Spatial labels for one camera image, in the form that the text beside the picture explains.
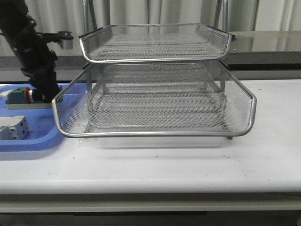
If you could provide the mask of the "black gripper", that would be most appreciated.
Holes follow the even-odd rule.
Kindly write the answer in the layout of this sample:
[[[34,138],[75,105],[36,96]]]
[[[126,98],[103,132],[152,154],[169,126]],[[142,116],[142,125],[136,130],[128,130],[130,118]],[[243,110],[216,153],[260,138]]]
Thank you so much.
[[[46,65],[30,70],[22,68],[21,71],[29,77],[29,83],[44,95],[48,103],[61,91],[56,81],[54,65]]]

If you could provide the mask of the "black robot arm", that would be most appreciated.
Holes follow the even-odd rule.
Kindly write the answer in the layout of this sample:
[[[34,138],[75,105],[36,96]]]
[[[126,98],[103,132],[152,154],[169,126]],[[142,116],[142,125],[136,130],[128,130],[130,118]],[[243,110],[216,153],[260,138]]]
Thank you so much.
[[[49,103],[60,92],[56,81],[55,61],[57,56],[49,50],[49,42],[59,42],[59,34],[38,34],[36,22],[28,14],[23,0],[2,0],[0,2],[0,31],[15,56],[21,63],[21,71],[29,77],[44,101]]]

